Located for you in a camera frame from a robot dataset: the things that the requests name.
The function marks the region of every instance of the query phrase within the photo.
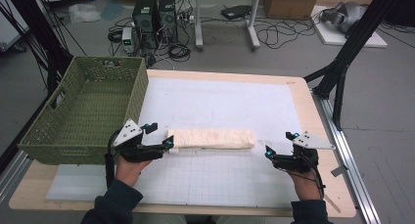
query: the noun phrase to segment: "wooden table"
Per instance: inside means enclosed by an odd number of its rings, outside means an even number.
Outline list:
[[[308,86],[300,77],[170,70],[148,70],[148,74],[150,78],[158,77],[287,85],[292,93],[300,120],[301,130],[307,130],[323,139],[328,140],[320,116],[311,98]],[[333,151],[320,150],[319,157],[319,171],[324,183],[327,185],[327,189],[325,189],[325,200],[329,216],[353,217],[356,214],[356,211],[351,200],[350,193],[346,187],[344,176],[340,175],[338,177],[334,177],[331,174],[331,170],[338,167],[335,153]],[[93,202],[53,202],[45,200],[46,194],[56,175],[57,169],[57,165],[45,165],[34,161],[10,199],[10,208],[31,210],[88,210],[92,208]],[[134,212],[204,215],[292,215],[292,211],[289,209],[171,204],[139,204],[134,209]]]

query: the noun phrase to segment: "gray floor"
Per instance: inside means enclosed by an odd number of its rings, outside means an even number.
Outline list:
[[[79,3],[84,0],[69,1]],[[107,0],[93,2],[99,11]],[[125,10],[115,21],[131,15]],[[90,56],[107,56],[107,29],[115,21],[69,24],[68,29]],[[364,48],[347,73],[342,126],[371,199],[383,223],[411,223],[415,220],[414,151],[415,56],[413,48],[385,35],[387,49]],[[414,34],[389,31],[415,45]],[[281,49],[261,46],[252,52],[247,31],[241,23],[204,26],[206,46],[194,49],[186,63],[174,63],[176,70],[306,76],[329,64],[341,47],[323,45],[317,34],[299,37]],[[74,55],[81,55],[73,42]],[[46,93],[41,76],[29,52],[0,55],[0,153],[12,142],[41,103]],[[155,68],[172,69],[168,62]],[[314,87],[318,81],[309,83]],[[78,223],[83,212],[34,212],[11,210],[10,195],[0,205],[0,223]],[[361,223],[361,215],[334,219],[336,223]],[[289,223],[271,218],[268,223]]]

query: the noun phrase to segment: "green wicker basket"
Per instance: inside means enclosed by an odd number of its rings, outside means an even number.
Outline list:
[[[46,164],[103,164],[111,135],[138,120],[148,83],[143,59],[73,58],[19,148]]]

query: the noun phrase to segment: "sleeve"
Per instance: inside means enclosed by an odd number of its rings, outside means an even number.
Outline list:
[[[95,199],[94,208],[85,214],[81,224],[130,224],[132,209],[142,199],[141,193],[115,179],[104,196]]]
[[[292,224],[324,223],[333,224],[328,219],[326,203],[324,201],[291,202],[294,222]]]

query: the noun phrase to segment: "hand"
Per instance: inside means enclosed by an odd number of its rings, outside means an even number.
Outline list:
[[[321,200],[320,191],[317,183],[314,181],[314,174],[309,171],[305,173],[298,173],[295,171],[287,171],[293,179],[294,187],[300,201]]]
[[[151,160],[143,162],[128,162],[124,157],[119,157],[118,165],[116,166],[115,178],[133,187],[137,182],[141,171],[151,163]]]

